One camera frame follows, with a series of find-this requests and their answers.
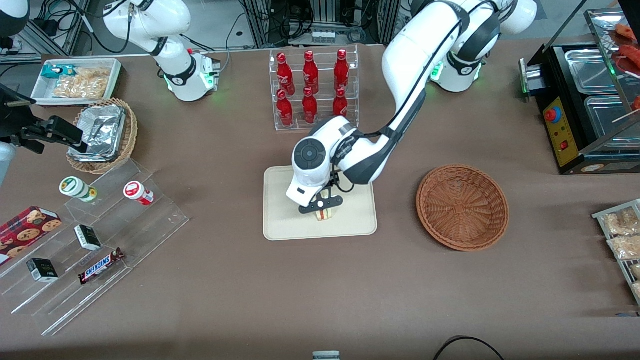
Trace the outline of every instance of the green and white container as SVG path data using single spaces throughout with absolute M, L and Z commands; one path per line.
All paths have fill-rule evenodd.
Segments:
M 75 176 L 69 176 L 60 183 L 60 192 L 84 202 L 91 202 L 98 196 L 98 190 Z

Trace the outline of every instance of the red soda bottle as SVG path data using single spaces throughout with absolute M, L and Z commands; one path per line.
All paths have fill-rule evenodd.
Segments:
M 349 64 L 347 63 L 347 51 L 345 49 L 338 50 L 338 61 L 335 62 L 333 68 L 333 87 L 335 91 L 339 88 L 347 88 L 349 85 Z
M 305 98 L 302 99 L 302 108 L 305 110 L 305 121 L 307 124 L 316 123 L 316 115 L 318 114 L 318 103 L 314 97 L 313 90 L 309 86 L 305 86 Z
M 276 107 L 278 108 L 280 121 L 282 121 L 284 127 L 291 127 L 293 125 L 293 108 L 291 107 L 291 102 L 289 102 L 287 94 L 285 94 L 282 89 L 278 89 L 276 95 L 278 96 Z
M 347 106 L 349 103 L 344 98 L 344 88 L 339 88 L 335 92 L 335 99 L 333 100 L 333 114 L 335 116 L 342 115 L 347 117 Z
M 296 93 L 296 86 L 293 85 L 293 71 L 287 63 L 287 57 L 284 53 L 279 53 L 278 59 L 278 82 L 280 88 L 287 92 L 287 95 L 293 96 Z
M 305 86 L 309 86 L 314 94 L 320 91 L 320 80 L 318 79 L 318 66 L 314 61 L 314 52 L 305 51 L 305 67 L 302 69 L 305 75 Z

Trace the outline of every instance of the empty wicker basket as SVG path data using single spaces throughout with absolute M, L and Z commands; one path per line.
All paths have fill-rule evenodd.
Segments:
M 106 101 L 96 102 L 95 104 L 91 104 L 89 106 L 92 107 L 108 105 L 118 105 L 123 107 L 127 111 L 127 118 L 125 120 L 125 127 L 122 133 L 122 141 L 120 142 L 118 158 L 110 163 L 81 163 L 79 161 L 73 160 L 69 155 L 67 155 L 67 161 L 69 161 L 71 166 L 78 171 L 90 172 L 94 175 L 102 175 L 109 171 L 111 168 L 115 167 L 117 164 L 128 159 L 133 152 L 133 148 L 136 146 L 136 136 L 138 135 L 138 120 L 136 119 L 136 114 L 133 113 L 126 102 L 120 99 L 109 99 Z M 80 113 L 76 116 L 74 125 L 78 124 L 78 120 L 80 120 Z
M 425 176 L 416 207 L 429 234 L 461 251 L 492 246 L 509 224 L 509 206 L 498 184 L 466 165 L 446 165 Z

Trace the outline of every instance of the cookie box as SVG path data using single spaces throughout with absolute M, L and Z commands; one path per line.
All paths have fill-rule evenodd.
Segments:
M 35 206 L 0 225 L 0 266 L 60 226 L 60 217 Z

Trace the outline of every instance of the yellow control panel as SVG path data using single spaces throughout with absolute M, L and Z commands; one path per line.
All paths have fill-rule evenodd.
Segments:
M 547 131 L 554 147 L 554 154 L 561 167 L 578 157 L 578 147 L 573 139 L 569 122 L 564 114 L 562 102 L 558 97 L 542 113 Z

